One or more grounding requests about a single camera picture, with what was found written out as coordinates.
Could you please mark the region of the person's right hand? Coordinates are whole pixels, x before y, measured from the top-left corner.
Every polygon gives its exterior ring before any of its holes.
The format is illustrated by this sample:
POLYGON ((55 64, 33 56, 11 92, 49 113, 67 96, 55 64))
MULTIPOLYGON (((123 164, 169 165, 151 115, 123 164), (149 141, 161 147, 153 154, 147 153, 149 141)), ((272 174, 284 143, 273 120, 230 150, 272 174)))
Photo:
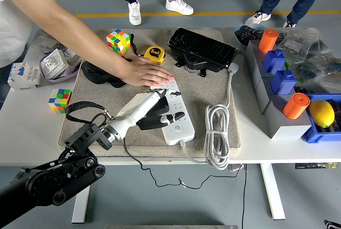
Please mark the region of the person's right hand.
POLYGON ((160 84, 167 84, 175 79, 168 70, 144 58, 127 62, 119 78, 136 87, 158 87, 160 84))

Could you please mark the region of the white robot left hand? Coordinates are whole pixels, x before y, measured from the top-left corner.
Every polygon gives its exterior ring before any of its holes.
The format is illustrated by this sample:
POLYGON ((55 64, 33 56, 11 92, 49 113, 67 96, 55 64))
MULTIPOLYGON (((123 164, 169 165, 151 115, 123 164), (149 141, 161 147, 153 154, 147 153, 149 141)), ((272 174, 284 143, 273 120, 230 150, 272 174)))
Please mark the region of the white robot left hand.
POLYGON ((138 126, 141 130, 163 128, 185 116, 184 112, 173 112, 163 115, 159 113, 149 116, 148 112, 166 95, 180 95, 172 89, 152 89, 136 94, 117 114, 101 129, 110 143, 119 142, 125 138, 130 127, 138 126))

